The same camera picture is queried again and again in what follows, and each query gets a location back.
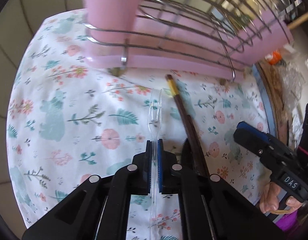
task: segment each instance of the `human hand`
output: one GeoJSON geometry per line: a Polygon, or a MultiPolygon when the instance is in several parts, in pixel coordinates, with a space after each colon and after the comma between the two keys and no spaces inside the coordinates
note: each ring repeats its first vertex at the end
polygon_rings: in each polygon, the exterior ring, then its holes
{"type": "MultiPolygon", "coordinates": [[[[281,187],[274,182],[270,182],[265,185],[260,200],[260,210],[262,213],[266,213],[270,210],[276,211],[279,208],[279,199],[277,196],[279,195],[280,191],[281,187]]],[[[291,214],[300,208],[302,203],[291,196],[286,200],[286,205],[291,207],[287,214],[291,214]]]]}

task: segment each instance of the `pink string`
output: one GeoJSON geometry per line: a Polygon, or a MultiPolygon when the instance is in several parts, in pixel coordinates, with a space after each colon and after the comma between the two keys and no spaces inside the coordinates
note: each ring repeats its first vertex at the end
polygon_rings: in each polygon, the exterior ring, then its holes
{"type": "Polygon", "coordinates": [[[308,156],[308,152],[306,150],[304,150],[301,146],[299,146],[298,148],[308,156]]]}

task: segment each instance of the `fingernail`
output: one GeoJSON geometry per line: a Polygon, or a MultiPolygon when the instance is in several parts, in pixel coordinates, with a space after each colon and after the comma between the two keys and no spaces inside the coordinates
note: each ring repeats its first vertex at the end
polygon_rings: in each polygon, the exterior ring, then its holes
{"type": "Polygon", "coordinates": [[[287,200],[287,202],[286,202],[286,204],[287,204],[287,205],[292,205],[293,203],[294,203],[294,198],[289,197],[288,200],[287,200]]]}

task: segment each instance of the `table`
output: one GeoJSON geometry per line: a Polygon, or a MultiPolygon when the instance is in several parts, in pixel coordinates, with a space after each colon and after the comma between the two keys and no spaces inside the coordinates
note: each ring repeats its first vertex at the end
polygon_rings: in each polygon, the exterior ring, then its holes
{"type": "MultiPolygon", "coordinates": [[[[235,144],[245,120],[268,131],[256,80],[219,85],[215,78],[176,70],[129,68],[118,77],[90,68],[84,59],[85,10],[46,19],[29,44],[13,85],[7,118],[9,171],[27,227],[64,199],[91,174],[112,175],[145,151],[152,89],[163,90],[164,148],[179,156],[186,138],[165,81],[177,80],[194,119],[210,173],[219,174],[250,202],[260,198],[269,171],[235,144]]],[[[150,196],[132,196],[128,240],[148,238],[150,196]]],[[[182,238],[176,195],[158,199],[161,239],[182,238]]]]}

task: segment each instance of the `metal screw head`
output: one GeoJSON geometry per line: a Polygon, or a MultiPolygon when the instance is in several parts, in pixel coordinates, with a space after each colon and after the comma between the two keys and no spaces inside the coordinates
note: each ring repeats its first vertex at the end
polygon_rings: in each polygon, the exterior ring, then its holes
{"type": "Polygon", "coordinates": [[[210,180],[211,180],[211,181],[214,181],[214,182],[218,182],[218,181],[221,180],[221,177],[220,177],[219,175],[217,175],[217,174],[212,174],[212,175],[210,176],[210,180]]]}
{"type": "Polygon", "coordinates": [[[97,175],[90,176],[89,181],[91,183],[95,183],[95,182],[99,181],[99,176],[97,176],[97,175]]]}
{"type": "Polygon", "coordinates": [[[180,164],[174,164],[174,165],[172,166],[172,169],[173,169],[174,171],[180,171],[180,170],[182,169],[182,165],[180,165],[180,164]]]}
{"type": "Polygon", "coordinates": [[[128,169],[129,171],[135,171],[135,170],[137,170],[137,165],[135,165],[135,164],[130,164],[130,165],[127,166],[127,169],[128,169]]]}

